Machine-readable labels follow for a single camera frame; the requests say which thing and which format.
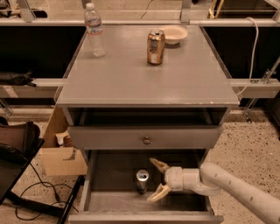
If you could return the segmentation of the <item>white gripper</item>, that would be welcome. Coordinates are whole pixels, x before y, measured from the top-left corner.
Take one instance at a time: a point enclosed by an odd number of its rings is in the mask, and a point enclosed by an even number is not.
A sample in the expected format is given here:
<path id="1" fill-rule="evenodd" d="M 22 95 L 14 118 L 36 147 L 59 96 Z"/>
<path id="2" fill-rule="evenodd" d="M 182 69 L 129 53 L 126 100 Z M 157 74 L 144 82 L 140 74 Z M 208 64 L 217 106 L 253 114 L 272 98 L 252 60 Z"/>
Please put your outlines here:
<path id="1" fill-rule="evenodd" d="M 167 163 L 159 161 L 154 157 L 150 158 L 150 162 L 161 172 L 164 173 L 164 181 L 166 185 L 160 184 L 157 190 L 147 199 L 149 202 L 156 202 L 165 197 L 171 190 L 183 191 L 183 169 L 181 167 L 170 167 Z"/>

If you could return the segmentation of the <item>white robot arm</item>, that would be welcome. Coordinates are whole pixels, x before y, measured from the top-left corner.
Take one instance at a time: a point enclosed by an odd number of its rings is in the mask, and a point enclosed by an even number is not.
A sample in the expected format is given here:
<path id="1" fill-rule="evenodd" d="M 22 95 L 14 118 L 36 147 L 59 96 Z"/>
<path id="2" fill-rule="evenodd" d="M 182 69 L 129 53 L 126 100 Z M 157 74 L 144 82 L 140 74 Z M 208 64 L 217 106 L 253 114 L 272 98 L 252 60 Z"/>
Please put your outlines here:
<path id="1" fill-rule="evenodd" d="M 199 168 L 169 166 L 153 157 L 150 162 L 164 174 L 164 185 L 147 199 L 156 202 L 169 192 L 192 191 L 214 196 L 223 190 L 238 200 L 265 224 L 280 224 L 280 200 L 235 177 L 217 164 L 203 162 Z"/>

